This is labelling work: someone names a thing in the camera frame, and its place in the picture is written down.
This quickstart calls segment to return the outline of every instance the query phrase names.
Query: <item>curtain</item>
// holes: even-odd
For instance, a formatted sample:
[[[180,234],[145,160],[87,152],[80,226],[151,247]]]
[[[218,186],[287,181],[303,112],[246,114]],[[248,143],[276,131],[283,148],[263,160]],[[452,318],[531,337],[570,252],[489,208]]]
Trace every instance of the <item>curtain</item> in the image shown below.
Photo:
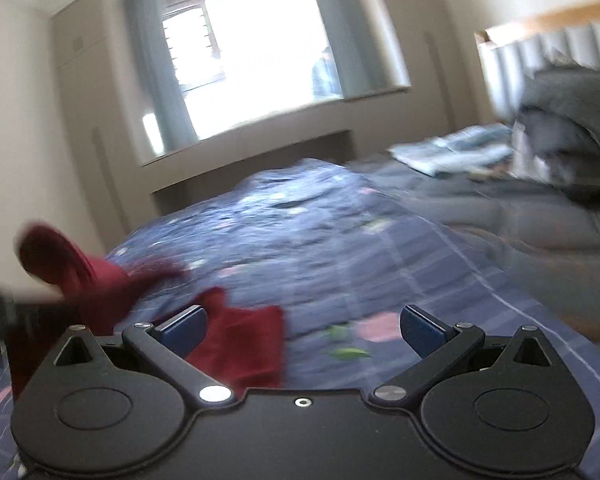
[[[154,102],[165,152],[198,142],[162,27],[166,0],[125,0],[129,37],[144,91]]]
[[[409,86],[384,0],[316,0],[346,98]]]

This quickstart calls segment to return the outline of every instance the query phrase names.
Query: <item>red towel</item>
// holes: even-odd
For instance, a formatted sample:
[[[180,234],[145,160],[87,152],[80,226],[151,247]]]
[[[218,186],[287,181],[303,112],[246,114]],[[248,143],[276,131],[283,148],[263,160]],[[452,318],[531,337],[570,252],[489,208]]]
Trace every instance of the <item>red towel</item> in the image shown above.
[[[19,346],[10,350],[10,360],[17,355],[21,361],[21,366],[13,364],[11,368],[12,373],[22,371],[18,380],[21,387],[70,323],[69,318],[84,323],[95,335],[109,335],[152,285],[180,274],[174,267],[162,266],[129,276],[103,258],[85,255],[61,232],[45,224],[32,224],[26,230],[18,256],[27,272],[60,288],[65,296],[63,304],[68,307],[66,316],[59,316],[55,309],[54,322],[47,321],[45,329],[40,327],[36,341],[20,341],[21,333],[8,339],[8,346]],[[204,307],[208,329],[204,341],[187,357],[189,363],[230,386],[238,396],[249,387],[280,387],[284,340],[280,307],[229,308],[224,290],[218,287],[206,290],[191,304]]]
[[[6,335],[15,399],[69,325],[81,323],[95,335],[110,335],[149,290],[182,275],[175,266],[162,264],[139,268],[130,276],[103,258],[86,256],[60,231],[45,224],[32,224],[24,231],[18,257],[29,274],[57,286],[64,300],[20,305],[37,314],[33,326],[17,326]]]
[[[284,323],[282,309],[230,308],[222,288],[206,290],[194,300],[206,310],[208,328],[187,361],[231,387],[279,388],[282,382]]]

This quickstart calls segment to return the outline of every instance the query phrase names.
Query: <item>window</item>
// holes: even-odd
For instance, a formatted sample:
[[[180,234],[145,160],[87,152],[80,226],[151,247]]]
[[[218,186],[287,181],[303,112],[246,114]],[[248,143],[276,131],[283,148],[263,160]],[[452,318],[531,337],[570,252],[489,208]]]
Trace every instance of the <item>window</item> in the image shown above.
[[[315,0],[190,0],[170,10],[165,35],[198,138],[341,97]]]

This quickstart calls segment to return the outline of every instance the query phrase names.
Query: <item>folded clothes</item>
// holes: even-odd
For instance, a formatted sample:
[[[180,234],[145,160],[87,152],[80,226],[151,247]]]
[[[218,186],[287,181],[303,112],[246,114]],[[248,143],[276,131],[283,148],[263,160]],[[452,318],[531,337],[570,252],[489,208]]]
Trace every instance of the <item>folded clothes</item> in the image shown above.
[[[497,164],[513,154],[511,129],[504,124],[469,126],[445,137],[395,144],[392,157],[429,176],[466,173]]]

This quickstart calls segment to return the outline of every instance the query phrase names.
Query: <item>patterned bedspread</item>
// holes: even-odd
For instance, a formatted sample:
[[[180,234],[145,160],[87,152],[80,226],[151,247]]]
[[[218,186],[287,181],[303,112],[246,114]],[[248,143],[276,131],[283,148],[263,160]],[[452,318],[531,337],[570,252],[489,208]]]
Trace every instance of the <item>patterned bedspread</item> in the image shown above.
[[[407,303],[492,335],[536,324],[594,407],[596,433],[583,465],[600,478],[600,350],[448,228],[345,168],[306,160],[256,174],[231,193],[141,228],[109,258],[122,266],[169,258],[190,269],[190,280],[145,298],[120,328],[216,285],[235,306],[282,306],[290,388],[369,391],[413,365],[418,357],[397,328]]]

